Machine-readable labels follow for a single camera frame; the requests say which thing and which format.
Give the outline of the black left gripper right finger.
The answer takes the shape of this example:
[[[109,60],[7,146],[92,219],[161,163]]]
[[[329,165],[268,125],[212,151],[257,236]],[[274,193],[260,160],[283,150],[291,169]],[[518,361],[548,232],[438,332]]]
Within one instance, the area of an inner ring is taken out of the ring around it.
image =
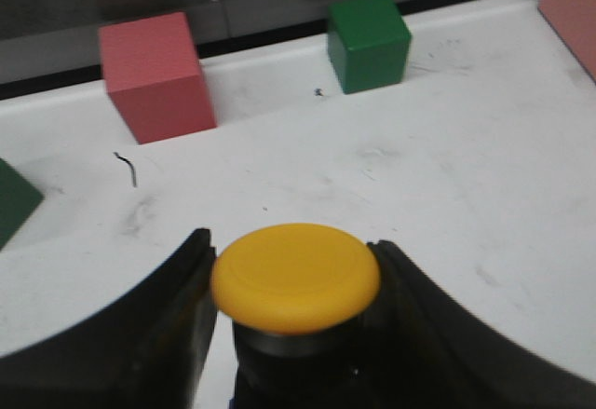
[[[369,322],[371,381],[383,407],[594,407],[594,383],[478,319],[396,244],[369,247],[382,273]]]

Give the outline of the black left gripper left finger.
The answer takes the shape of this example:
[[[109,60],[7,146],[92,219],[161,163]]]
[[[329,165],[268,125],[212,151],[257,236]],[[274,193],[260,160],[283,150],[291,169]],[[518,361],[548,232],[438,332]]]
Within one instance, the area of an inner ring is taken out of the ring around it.
[[[3,357],[2,407],[192,407],[216,321],[214,260],[197,229],[111,305]]]

